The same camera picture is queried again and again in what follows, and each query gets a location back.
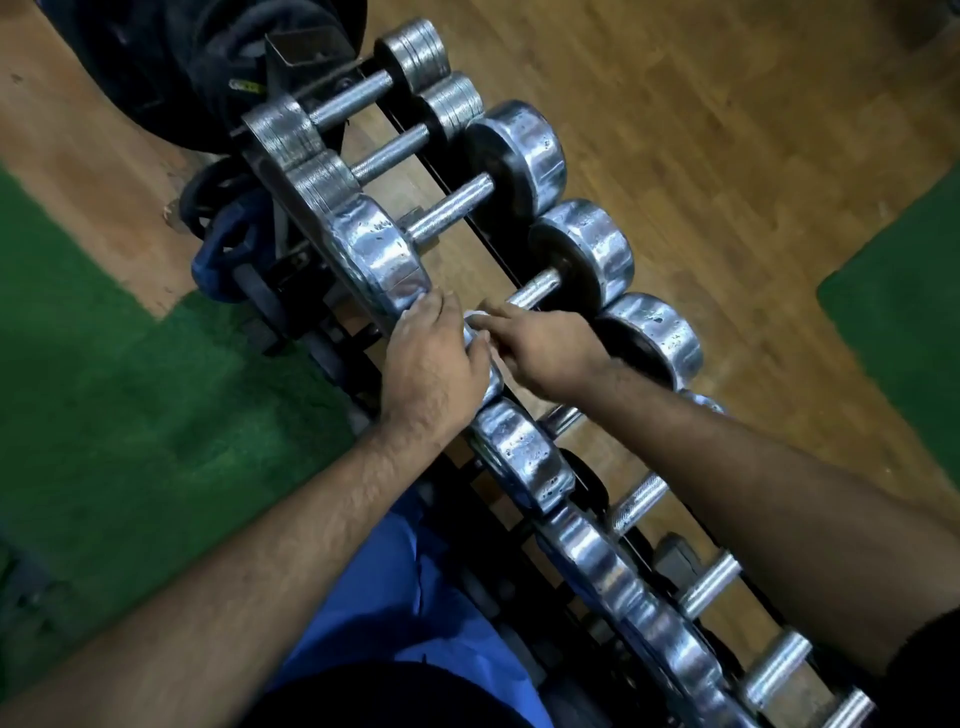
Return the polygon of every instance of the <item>yellow label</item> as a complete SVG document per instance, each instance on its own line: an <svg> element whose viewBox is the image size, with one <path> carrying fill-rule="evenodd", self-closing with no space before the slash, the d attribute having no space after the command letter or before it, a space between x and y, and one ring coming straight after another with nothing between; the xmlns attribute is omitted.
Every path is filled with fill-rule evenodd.
<svg viewBox="0 0 960 728"><path fill-rule="evenodd" d="M234 91L246 91L247 93L255 93L258 96L267 95L267 87L263 84L258 84L256 81L246 81L244 79L230 79L230 88Z"/></svg>

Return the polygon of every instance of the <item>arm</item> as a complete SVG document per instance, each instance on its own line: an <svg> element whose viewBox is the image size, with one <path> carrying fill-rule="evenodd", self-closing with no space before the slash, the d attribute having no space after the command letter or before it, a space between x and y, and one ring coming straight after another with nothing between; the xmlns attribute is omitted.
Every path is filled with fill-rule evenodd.
<svg viewBox="0 0 960 728"><path fill-rule="evenodd" d="M431 293L387 349L382 417L357 445L0 709L0 725L232 724L353 553L473 417L490 355Z"/></svg>
<svg viewBox="0 0 960 728"><path fill-rule="evenodd" d="M471 324L520 383L640 457L807 634L882 673L907 637L960 605L960 540L935 518L662 389L611 360L575 314L493 313Z"/></svg>

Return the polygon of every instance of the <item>wooden floor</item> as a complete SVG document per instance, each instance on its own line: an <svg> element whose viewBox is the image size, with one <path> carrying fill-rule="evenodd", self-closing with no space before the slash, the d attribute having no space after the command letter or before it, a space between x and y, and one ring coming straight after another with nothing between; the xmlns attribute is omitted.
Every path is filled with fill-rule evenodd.
<svg viewBox="0 0 960 728"><path fill-rule="evenodd" d="M815 300L817 284L960 154L957 35L907 50L881 10L868 0L394 0L372 3L369 36L429 17L488 105L516 97L543 111L566 151L567 196L613 216L634 246L634 289L699 332L707 363L695 389L960 524L960 497ZM391 133L366 112L345 156ZM123 119L29 0L0 10L0 162L156 315L190 289L196 244L160 217L190 159ZM395 211L438 194L415 162L372 192ZM425 262L467 304L511 292L465 226ZM645 472L589 423L564 445L612 497ZM704 558L715 550L672 497L642 530L680 532ZM776 631L742 585L706 622L745 663ZM824 699L804 674L770 716L800 726Z"/></svg>

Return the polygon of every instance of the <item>hand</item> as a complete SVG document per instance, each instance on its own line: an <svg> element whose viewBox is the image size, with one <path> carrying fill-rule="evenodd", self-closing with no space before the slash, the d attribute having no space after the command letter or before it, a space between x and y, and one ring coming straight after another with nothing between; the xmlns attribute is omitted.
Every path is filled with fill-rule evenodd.
<svg viewBox="0 0 960 728"><path fill-rule="evenodd" d="M587 321L566 311L527 311L511 303L483 301L488 313L468 323L493 336L503 363L516 381L543 400L574 404L584 396L610 355Z"/></svg>
<svg viewBox="0 0 960 728"><path fill-rule="evenodd" d="M490 335L465 351L460 300L433 289L403 312L390 338L381 422L445 448L480 407L490 362Z"/></svg>

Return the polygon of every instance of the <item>dumbbell handle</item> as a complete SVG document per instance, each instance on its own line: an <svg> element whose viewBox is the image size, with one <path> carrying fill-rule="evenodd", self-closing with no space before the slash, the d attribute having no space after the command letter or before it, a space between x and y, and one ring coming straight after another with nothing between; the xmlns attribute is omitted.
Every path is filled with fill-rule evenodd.
<svg viewBox="0 0 960 728"><path fill-rule="evenodd" d="M310 121L318 132L325 132L343 124L353 114L376 102L394 87L394 77L389 71L379 70L362 81L341 91L310 111Z"/></svg>
<svg viewBox="0 0 960 728"><path fill-rule="evenodd" d="M395 136L378 150L361 159L350 172L361 187L396 167L408 157L423 149L430 141L430 130L422 122Z"/></svg>
<svg viewBox="0 0 960 728"><path fill-rule="evenodd" d="M820 728L859 728L874 711L874 701L862 690L854 688L821 724Z"/></svg>
<svg viewBox="0 0 960 728"><path fill-rule="evenodd" d="M558 404L540 417L540 419L537 420L537 424L543 428L543 431L546 432L551 439L556 440L580 422L583 416L584 413L576 407L571 407L569 404Z"/></svg>
<svg viewBox="0 0 960 728"><path fill-rule="evenodd" d="M483 172L447 195L405 230L407 239L421 250L441 232L452 228L493 194L493 177Z"/></svg>
<svg viewBox="0 0 960 728"><path fill-rule="evenodd" d="M750 668L737 689L747 710L761 710L810 654L813 645L799 632L784 630Z"/></svg>
<svg viewBox="0 0 960 728"><path fill-rule="evenodd" d="M733 558L733 554L723 551L700 578L677 599L681 614L687 619L698 618L742 571L743 567Z"/></svg>
<svg viewBox="0 0 960 728"><path fill-rule="evenodd" d="M618 501L607 514L607 528L620 538L653 508L670 490L659 475L649 472L630 493Z"/></svg>
<svg viewBox="0 0 960 728"><path fill-rule="evenodd" d="M563 285L564 279L556 268L546 268L537 273L526 285L507 299L520 308L533 308Z"/></svg>

